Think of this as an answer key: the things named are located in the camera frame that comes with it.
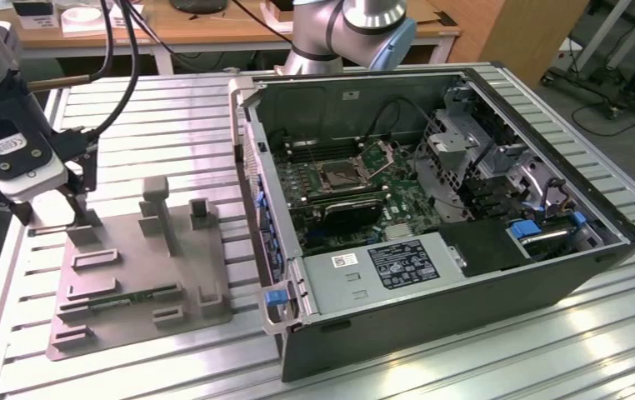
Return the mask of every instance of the label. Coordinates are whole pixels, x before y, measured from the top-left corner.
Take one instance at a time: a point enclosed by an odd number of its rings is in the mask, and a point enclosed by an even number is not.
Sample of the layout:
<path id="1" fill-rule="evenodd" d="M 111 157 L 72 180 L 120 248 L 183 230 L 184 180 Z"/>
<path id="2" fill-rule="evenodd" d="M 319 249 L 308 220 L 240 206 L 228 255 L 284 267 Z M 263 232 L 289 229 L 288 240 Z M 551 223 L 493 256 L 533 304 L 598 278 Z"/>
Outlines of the label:
<path id="1" fill-rule="evenodd" d="M 116 39 L 115 43 L 116 44 L 129 44 L 129 39 Z M 151 43 L 151 39 L 137 38 L 137 44 L 145 44 L 145 43 L 147 44 Z"/>
<path id="2" fill-rule="evenodd" d="M 420 240 L 372 248 L 369 257 L 387 289 L 440 278 Z"/>
<path id="3" fill-rule="evenodd" d="M 20 150 L 25 146 L 28 146 L 28 140 L 25 139 L 25 136 L 20 132 L 16 133 L 15 135 L 4 137 L 0 140 L 0 156 L 13 153 L 15 151 Z"/>
<path id="4" fill-rule="evenodd" d="M 60 28 L 57 15 L 36 15 L 33 17 L 20 17 L 20 23 L 25 29 Z"/>
<path id="5" fill-rule="evenodd" d="M 348 265 L 359 264 L 357 255 L 353 252 L 332 257 L 331 261 L 335 264 L 335 268 L 341 268 L 347 267 Z"/>

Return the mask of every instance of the power supply label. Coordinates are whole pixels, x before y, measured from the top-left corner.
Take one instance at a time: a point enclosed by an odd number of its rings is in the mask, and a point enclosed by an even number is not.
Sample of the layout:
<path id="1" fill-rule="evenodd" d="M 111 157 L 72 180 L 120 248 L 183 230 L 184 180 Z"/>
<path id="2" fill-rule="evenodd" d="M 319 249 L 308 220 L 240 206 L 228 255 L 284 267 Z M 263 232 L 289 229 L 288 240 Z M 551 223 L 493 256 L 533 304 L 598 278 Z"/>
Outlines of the power supply label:
<path id="1" fill-rule="evenodd" d="M 372 248 L 369 256 L 387 289 L 440 278 L 420 240 Z"/>

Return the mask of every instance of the white sticker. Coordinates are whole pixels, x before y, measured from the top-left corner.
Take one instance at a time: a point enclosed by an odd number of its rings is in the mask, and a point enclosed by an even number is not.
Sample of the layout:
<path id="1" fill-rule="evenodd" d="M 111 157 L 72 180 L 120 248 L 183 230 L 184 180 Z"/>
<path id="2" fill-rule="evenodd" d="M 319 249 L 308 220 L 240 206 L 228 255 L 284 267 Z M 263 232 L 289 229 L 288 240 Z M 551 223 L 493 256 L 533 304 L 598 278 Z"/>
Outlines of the white sticker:
<path id="1" fill-rule="evenodd" d="M 15 135 L 4 137 L 0 140 L 0 156 L 13 153 L 15 151 L 20 150 L 25 146 L 28 146 L 28 140 L 25 139 L 25 136 L 20 132 L 16 133 Z"/>
<path id="2" fill-rule="evenodd" d="M 352 91 L 352 92 L 344 92 L 341 94 L 341 99 L 343 100 L 359 100 L 359 94 L 360 94 L 359 90 Z"/>
<path id="3" fill-rule="evenodd" d="M 335 268 L 347 267 L 348 265 L 359 264 L 357 255 L 355 253 L 341 254 L 331 258 L 335 263 Z"/>

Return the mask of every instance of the aluminum table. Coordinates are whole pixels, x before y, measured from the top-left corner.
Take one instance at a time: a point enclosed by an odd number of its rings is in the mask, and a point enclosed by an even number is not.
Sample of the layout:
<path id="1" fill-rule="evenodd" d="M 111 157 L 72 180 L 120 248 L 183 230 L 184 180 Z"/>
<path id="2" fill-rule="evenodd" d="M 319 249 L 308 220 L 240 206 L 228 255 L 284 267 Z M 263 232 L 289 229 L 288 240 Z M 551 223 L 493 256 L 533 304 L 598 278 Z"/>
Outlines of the aluminum table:
<path id="1" fill-rule="evenodd" d="M 635 182 L 511 73 L 483 77 L 635 222 Z M 554 307 L 300 381 L 280 381 L 260 327 L 259 288 L 231 156 L 227 74 L 144 77 L 100 146 L 100 215 L 133 211 L 141 178 L 168 175 L 168 203 L 217 204 L 231 278 L 231 323 L 52 362 L 51 333 L 65 234 L 44 216 L 35 237 L 16 220 L 0 259 L 0 398 L 368 399 L 635 398 L 635 257 Z M 97 125 L 127 80 L 57 91 L 56 128 Z M 36 208 L 61 201 L 37 199 Z"/>

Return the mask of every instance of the green circuit board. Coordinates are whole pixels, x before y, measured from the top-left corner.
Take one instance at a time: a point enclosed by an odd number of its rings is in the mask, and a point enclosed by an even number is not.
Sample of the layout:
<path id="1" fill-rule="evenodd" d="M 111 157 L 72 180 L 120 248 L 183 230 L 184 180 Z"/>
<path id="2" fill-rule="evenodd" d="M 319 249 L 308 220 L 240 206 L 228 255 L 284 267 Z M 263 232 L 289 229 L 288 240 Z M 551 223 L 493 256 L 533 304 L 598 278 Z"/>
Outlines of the green circuit board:
<path id="1" fill-rule="evenodd" d="M 413 235 L 440 225 L 413 173 L 411 154 L 401 148 L 385 151 L 384 146 L 388 143 L 381 141 L 367 143 L 356 157 L 301 163 L 279 160 L 277 175 L 304 255 L 380 243 L 387 239 L 384 230 L 393 225 L 408 224 Z M 331 206 L 361 202 L 379 204 L 375 223 L 348 233 L 320 232 L 317 226 Z"/>

